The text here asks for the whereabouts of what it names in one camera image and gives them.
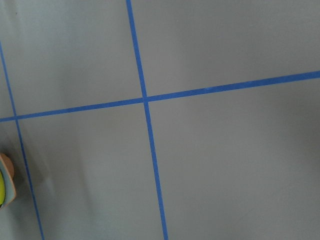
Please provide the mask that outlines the brown table mat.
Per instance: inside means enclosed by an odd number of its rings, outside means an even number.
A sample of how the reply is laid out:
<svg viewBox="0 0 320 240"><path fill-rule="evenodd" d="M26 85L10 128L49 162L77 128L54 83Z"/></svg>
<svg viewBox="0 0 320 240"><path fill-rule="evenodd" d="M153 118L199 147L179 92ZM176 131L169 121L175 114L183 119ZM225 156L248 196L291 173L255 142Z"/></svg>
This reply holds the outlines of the brown table mat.
<svg viewBox="0 0 320 240"><path fill-rule="evenodd" d="M317 0L3 0L3 240L317 240Z"/></svg>

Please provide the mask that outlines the yellow banana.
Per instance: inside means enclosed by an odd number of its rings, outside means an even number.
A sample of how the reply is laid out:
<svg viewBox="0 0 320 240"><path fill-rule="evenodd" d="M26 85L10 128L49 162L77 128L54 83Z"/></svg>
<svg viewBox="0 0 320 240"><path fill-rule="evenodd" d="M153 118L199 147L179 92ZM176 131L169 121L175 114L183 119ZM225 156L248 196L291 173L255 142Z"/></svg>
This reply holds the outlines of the yellow banana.
<svg viewBox="0 0 320 240"><path fill-rule="evenodd" d="M6 189L5 189L5 182L2 173L0 173L0 205L5 201L6 197Z"/></svg>

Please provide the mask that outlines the grey square ceramic plate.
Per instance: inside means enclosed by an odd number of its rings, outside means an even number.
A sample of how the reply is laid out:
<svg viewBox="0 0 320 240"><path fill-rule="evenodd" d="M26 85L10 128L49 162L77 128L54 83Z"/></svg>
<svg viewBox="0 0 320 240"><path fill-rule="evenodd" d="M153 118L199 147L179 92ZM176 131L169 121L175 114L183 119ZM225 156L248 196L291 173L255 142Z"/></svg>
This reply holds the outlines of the grey square ceramic plate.
<svg viewBox="0 0 320 240"><path fill-rule="evenodd" d="M17 196L14 184L15 169L11 159L4 153L0 154L0 172L2 173L5 184L5 200L0 206L1 209L9 205Z"/></svg>

